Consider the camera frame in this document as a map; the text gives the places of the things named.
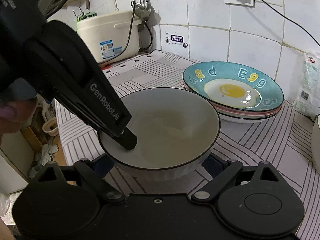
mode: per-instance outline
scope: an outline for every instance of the triangular hole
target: triangular hole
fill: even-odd
[[[279,181],[277,179],[277,177],[273,174],[271,169],[268,168],[268,167],[263,168],[263,171],[262,171],[260,179],[261,180],[275,181],[275,182]]]
[[[38,179],[39,182],[56,180],[57,176],[53,167],[48,167]]]

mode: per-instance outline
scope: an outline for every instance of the white tile wall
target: white tile wall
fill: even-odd
[[[187,0],[158,0],[160,24],[188,24]]]
[[[273,5],[284,13],[284,8]],[[231,29],[252,33],[274,41],[282,42],[284,18],[263,3],[256,3],[255,8],[231,6]]]
[[[189,46],[187,48],[184,48],[182,43],[171,41],[171,35],[178,35],[183,37],[183,42],[187,42],[189,44],[188,27],[161,25],[160,30],[162,50],[173,52],[183,57],[189,57]]]
[[[284,97],[291,103],[294,102],[298,93],[303,61],[302,52],[286,46],[282,47],[276,82],[281,87]]]
[[[255,67],[272,78],[277,74],[276,80],[285,97],[292,101],[298,89],[297,77],[301,76],[302,52],[290,49],[286,44],[304,52],[320,51],[320,48],[297,26],[288,21],[284,24],[280,15],[260,0],[256,1],[255,8],[245,8],[226,5],[223,0],[151,0],[153,10],[148,24],[154,36],[153,49],[201,61],[238,62]],[[320,0],[265,1],[320,40]],[[90,2],[91,11],[99,14],[115,10],[113,0]],[[79,4],[85,8],[85,0],[81,0],[64,7],[50,19],[62,20],[74,28],[72,10],[79,12]],[[117,5],[120,10],[132,10],[131,0],[117,0]],[[166,38],[171,34],[183,36],[188,47],[167,44]],[[149,45],[147,30],[140,34],[140,39],[142,47]]]
[[[189,24],[229,30],[229,7],[223,0],[188,0]]]
[[[227,61],[229,33],[224,30],[190,26],[190,58],[199,61]]]
[[[281,45],[255,35],[231,31],[229,62],[256,68],[275,78]]]

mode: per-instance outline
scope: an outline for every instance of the container handle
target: container handle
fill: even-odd
[[[133,21],[132,25],[139,25],[141,23],[142,23],[142,20],[135,20],[135,21]],[[115,24],[115,29],[130,27],[130,24],[131,24],[131,22],[117,23],[117,24]]]

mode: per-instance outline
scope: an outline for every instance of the blue plate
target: blue plate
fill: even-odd
[[[269,76],[231,62],[203,62],[188,67],[183,81],[194,92],[218,105],[244,111],[271,111],[282,105],[284,95]]]

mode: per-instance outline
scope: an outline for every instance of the egg design on plate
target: egg design on plate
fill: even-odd
[[[231,107],[251,108],[258,106],[262,100],[256,89],[233,79],[211,80],[203,90],[211,100]]]

